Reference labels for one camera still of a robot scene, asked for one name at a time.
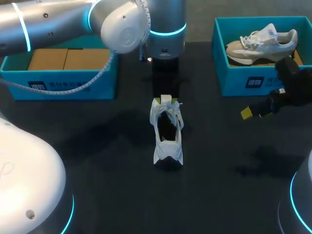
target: white sneaker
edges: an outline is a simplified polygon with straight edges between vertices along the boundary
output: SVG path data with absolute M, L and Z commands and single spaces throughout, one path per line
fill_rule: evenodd
M 183 165 L 181 130 L 184 127 L 180 104 L 172 104 L 171 95 L 162 95 L 160 104 L 154 99 L 150 112 L 150 123 L 154 126 L 156 148 L 154 164 L 172 157 Z
M 297 31 L 278 33 L 272 23 L 261 31 L 255 31 L 249 37 L 240 37 L 227 45 L 227 56 L 244 65 L 252 65 L 258 59 L 277 62 L 291 56 L 298 43 Z

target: printed logo on box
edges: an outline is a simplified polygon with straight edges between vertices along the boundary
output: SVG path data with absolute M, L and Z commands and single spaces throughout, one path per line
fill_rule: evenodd
M 42 81 L 29 81 L 28 85 L 30 88 L 33 88 L 33 89 L 47 90 L 44 82 L 42 82 Z
M 248 88 L 260 88 L 262 86 L 264 77 L 249 77 L 246 83 L 246 89 Z
M 87 82 L 50 82 L 49 83 L 49 89 L 51 91 L 66 91 L 71 89 L 76 89 Z M 82 92 L 90 92 L 90 87 L 87 87 L 82 90 Z
M 277 77 L 269 77 L 267 79 L 265 87 L 280 88 L 280 87 L 283 87 L 283 84 L 282 84 L 282 81 L 280 81 Z

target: beige sneaker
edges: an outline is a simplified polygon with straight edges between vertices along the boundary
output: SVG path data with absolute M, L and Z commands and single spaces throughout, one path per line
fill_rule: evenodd
M 292 29 L 288 33 L 278 33 L 272 23 L 249 37 L 240 37 L 226 46 L 227 56 L 244 65 L 252 65 L 258 59 L 277 62 L 291 56 L 297 47 L 298 34 Z

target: shoe sole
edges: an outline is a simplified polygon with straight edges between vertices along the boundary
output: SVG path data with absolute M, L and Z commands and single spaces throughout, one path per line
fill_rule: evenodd
M 266 55 L 265 57 L 259 57 L 259 58 L 254 58 L 254 59 L 242 59 L 242 58 L 234 58 L 234 57 L 231 57 L 229 55 L 227 55 L 228 58 L 232 59 L 233 61 L 235 62 L 238 62 L 240 64 L 243 64 L 243 65 L 249 65 L 251 66 L 254 62 L 256 62 L 257 60 L 259 59 L 268 59 L 268 60 L 271 60 L 273 62 L 277 62 L 281 59 L 283 59 L 284 57 L 286 56 L 275 56 L 275 55 Z

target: black table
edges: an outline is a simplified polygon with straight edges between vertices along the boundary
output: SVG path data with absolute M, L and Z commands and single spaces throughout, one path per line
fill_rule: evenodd
M 222 97 L 211 43 L 187 43 L 184 167 L 164 172 L 153 166 L 150 67 L 137 58 L 122 57 L 114 101 L 14 102 L 1 87 L 4 115 L 63 159 L 78 234 L 279 233 L 279 198 L 312 149 L 312 108 L 243 121 L 261 97 Z

